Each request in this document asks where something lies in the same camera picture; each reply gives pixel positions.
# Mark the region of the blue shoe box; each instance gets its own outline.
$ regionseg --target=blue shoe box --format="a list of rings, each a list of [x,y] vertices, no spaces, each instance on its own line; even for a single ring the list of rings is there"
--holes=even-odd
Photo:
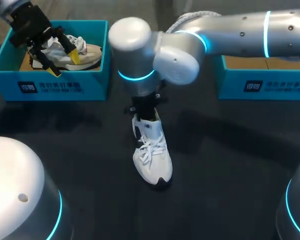
[[[56,20],[65,34],[82,37],[87,44],[102,47],[98,70],[61,71],[59,77],[42,70],[20,71],[27,53],[26,47],[14,48],[9,42],[9,30],[0,49],[0,92],[6,101],[104,101],[111,67],[108,43],[108,21]]]
[[[230,67],[233,64],[229,61],[235,61],[235,58],[232,60],[231,58],[227,56],[214,58],[219,99],[300,101],[300,62],[260,58],[266,67],[240,69]],[[242,58],[242,65],[245,64],[243,61],[248,60]]]

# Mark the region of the glowing blue light ring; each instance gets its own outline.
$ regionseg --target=glowing blue light ring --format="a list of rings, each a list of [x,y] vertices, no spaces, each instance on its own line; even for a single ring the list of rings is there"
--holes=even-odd
[[[205,42],[205,40],[197,33],[195,32],[191,32],[191,31],[186,31],[186,30],[179,30],[179,31],[176,31],[175,33],[186,33],[186,34],[191,34],[195,37],[197,37],[204,45],[204,52],[206,53],[207,52],[207,44]]]
[[[141,81],[143,79],[146,79],[146,78],[150,77],[154,72],[155,72],[155,70],[152,70],[152,72],[150,72],[148,75],[145,75],[145,76],[142,76],[142,77],[138,77],[138,78],[131,78],[131,77],[127,77],[127,76],[123,75],[118,70],[118,73],[119,73],[120,77],[122,77],[123,79],[128,80],[128,81]]]
[[[263,50],[264,56],[269,58],[269,51],[268,51],[268,31],[269,31],[269,20],[270,20],[271,11],[267,11],[264,17],[263,22]]]
[[[288,189],[289,189],[290,183],[291,183],[291,180],[290,180],[290,182],[289,182],[289,184],[288,184],[288,187],[286,188],[286,192],[285,192],[285,204],[286,204],[286,209],[287,209],[287,211],[288,211],[288,214],[289,214],[289,216],[290,216],[290,218],[291,218],[292,223],[294,224],[295,228],[296,228],[296,229],[299,231],[299,233],[300,233],[300,227],[298,227],[298,225],[296,224],[294,218],[292,217],[291,212],[290,212],[290,209],[289,209],[289,205],[288,205]]]
[[[58,219],[56,220],[56,223],[54,225],[54,228],[52,230],[52,232],[50,233],[50,235],[47,237],[46,240],[50,240],[53,235],[55,234],[56,230],[57,230],[57,227],[59,225],[59,222],[60,222],[60,219],[61,219],[61,213],[62,213],[62,198],[61,198],[61,193],[59,191],[59,196],[60,196],[60,210],[59,210],[59,216],[58,216]]]

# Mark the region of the metal screw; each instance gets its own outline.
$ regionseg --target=metal screw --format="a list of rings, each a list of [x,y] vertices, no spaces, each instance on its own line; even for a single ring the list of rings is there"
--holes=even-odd
[[[23,193],[19,194],[18,199],[19,199],[20,202],[23,202],[23,203],[26,203],[29,200],[28,196],[23,194]]]

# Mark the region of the silver robot arm segment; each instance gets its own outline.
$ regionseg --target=silver robot arm segment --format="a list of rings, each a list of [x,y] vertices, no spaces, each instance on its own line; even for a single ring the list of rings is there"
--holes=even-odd
[[[29,0],[0,0],[0,18],[10,25],[13,21],[10,15],[20,6],[29,2]]]
[[[193,82],[206,55],[300,57],[300,10],[202,16],[173,33],[151,32],[145,21],[128,17],[111,27],[109,41],[131,94],[142,96],[154,90],[158,75],[179,85]]]

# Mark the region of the shoe tongue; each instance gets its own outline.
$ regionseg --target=shoe tongue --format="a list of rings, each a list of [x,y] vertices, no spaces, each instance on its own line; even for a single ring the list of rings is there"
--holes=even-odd
[[[144,134],[147,139],[149,140],[157,140],[162,132],[162,126],[160,121],[147,121],[147,120],[140,120]]]

